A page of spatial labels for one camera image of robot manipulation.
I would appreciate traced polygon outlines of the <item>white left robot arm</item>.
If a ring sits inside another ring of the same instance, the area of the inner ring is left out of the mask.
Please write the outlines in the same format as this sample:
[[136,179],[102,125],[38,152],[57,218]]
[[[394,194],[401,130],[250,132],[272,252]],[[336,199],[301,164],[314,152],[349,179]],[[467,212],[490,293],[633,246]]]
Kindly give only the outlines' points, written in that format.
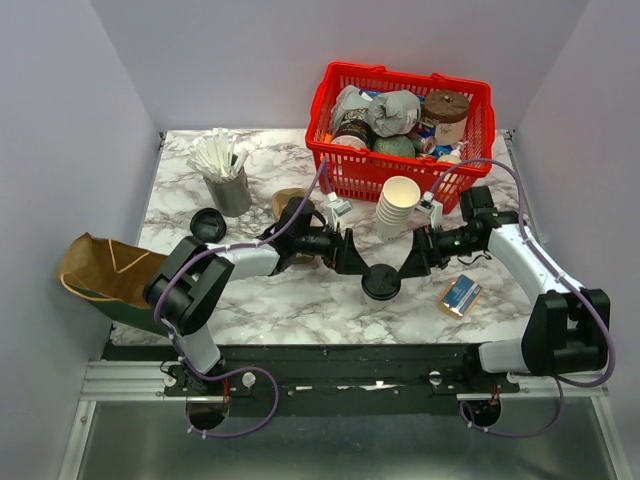
[[221,385],[217,364],[222,353],[208,322],[227,284],[277,275],[299,255],[318,257],[340,275],[371,272],[350,228],[327,225],[310,200],[292,197],[258,239],[210,248],[194,236],[185,237],[150,278],[143,299],[190,367],[187,382],[197,393],[209,395]]

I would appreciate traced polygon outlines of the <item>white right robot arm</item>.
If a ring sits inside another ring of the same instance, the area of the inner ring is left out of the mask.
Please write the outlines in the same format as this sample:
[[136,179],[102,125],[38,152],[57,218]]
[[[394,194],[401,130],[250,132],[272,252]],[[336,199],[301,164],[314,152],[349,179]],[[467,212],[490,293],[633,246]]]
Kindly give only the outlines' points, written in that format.
[[478,357],[464,362],[460,379],[480,392],[497,373],[553,376],[596,371],[606,366],[610,300],[562,271],[531,237],[516,211],[500,211],[486,187],[460,196],[463,226],[414,229],[401,279],[425,277],[451,258],[487,252],[499,260],[525,292],[533,309],[519,339],[483,343]]

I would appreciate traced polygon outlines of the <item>black plastic cup lid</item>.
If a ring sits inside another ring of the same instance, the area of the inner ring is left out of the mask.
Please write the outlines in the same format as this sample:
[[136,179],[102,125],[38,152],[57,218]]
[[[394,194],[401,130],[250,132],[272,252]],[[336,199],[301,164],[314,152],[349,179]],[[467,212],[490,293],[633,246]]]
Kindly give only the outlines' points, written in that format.
[[387,264],[375,264],[362,276],[361,287],[371,300],[393,300],[401,290],[401,280],[395,268]]

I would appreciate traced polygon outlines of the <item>white paper cup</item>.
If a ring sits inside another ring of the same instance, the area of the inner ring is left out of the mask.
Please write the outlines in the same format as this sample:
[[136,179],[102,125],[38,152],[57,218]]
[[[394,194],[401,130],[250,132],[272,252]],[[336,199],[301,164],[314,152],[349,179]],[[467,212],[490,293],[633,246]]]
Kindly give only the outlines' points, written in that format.
[[365,304],[372,310],[381,310],[383,308],[389,307],[394,303],[394,299],[375,299],[368,295],[364,295]]

